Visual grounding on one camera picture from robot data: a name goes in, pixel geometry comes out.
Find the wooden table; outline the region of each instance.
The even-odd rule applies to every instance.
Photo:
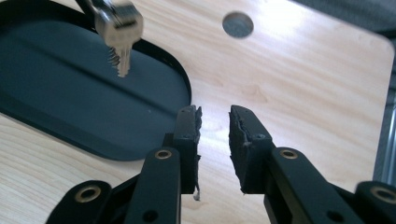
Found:
[[[263,196],[243,195],[234,175],[231,105],[252,109],[277,146],[301,150],[330,182],[354,190],[372,178],[394,54],[386,39],[288,1],[134,3],[143,37],[182,63],[204,112],[202,198],[182,196],[183,223],[268,222]],[[231,11],[249,15],[252,35],[225,34]],[[0,115],[0,222],[43,223],[76,184],[115,187],[142,164],[98,158]]]

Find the screw hole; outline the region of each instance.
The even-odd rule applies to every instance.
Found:
[[[297,153],[295,153],[291,150],[286,150],[286,149],[281,150],[280,155],[283,156],[284,158],[290,159],[290,160],[297,159],[297,157],[298,157]]]
[[[377,199],[385,203],[396,204],[396,192],[378,186],[372,187],[371,192]]]
[[[153,222],[158,218],[158,213],[154,210],[149,210],[143,214],[142,218],[145,222]]]
[[[344,222],[344,217],[338,212],[328,211],[327,217],[334,222]]]
[[[172,152],[170,152],[169,150],[159,150],[157,153],[155,153],[155,157],[160,160],[168,159],[171,156]]]
[[[96,185],[89,185],[80,189],[75,197],[78,203],[88,203],[95,200],[101,193],[101,189]]]
[[[222,22],[227,35],[235,38],[244,38],[253,32],[254,24],[251,18],[243,12],[231,12]]]

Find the black mechanical arm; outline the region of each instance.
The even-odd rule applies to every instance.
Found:
[[[302,152],[275,147],[254,113],[238,105],[230,149],[241,190],[265,194],[271,223],[396,223],[396,188],[367,181],[351,193],[330,184]]]
[[[201,108],[178,112],[173,133],[152,150],[140,175],[112,189],[87,181],[70,189],[48,223],[180,223],[180,194],[199,200]],[[355,193],[327,182],[300,151],[276,147],[254,113],[233,105],[230,149],[241,190],[265,194],[271,223],[396,223],[396,188],[359,183]]]
[[[147,155],[140,175],[114,189],[90,180],[70,189],[47,223],[180,223],[180,194],[199,200],[197,146],[201,107],[179,110],[173,133]]]

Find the black tray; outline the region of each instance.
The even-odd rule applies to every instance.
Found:
[[[145,158],[191,103],[179,62],[145,40],[117,76],[81,13],[45,0],[0,3],[0,112],[118,161]]]

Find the wood grain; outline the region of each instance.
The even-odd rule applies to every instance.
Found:
[[[78,8],[74,1],[60,1]],[[228,149],[231,105],[252,109],[279,147],[301,150],[328,181],[354,190],[372,178],[393,48],[384,38],[292,2],[144,1],[143,37],[172,53],[203,108],[202,200],[182,197],[182,223],[267,223],[262,195],[243,195]],[[243,11],[254,32],[221,22]],[[142,161],[108,161],[0,115],[0,222],[43,223],[90,179],[112,186]]]

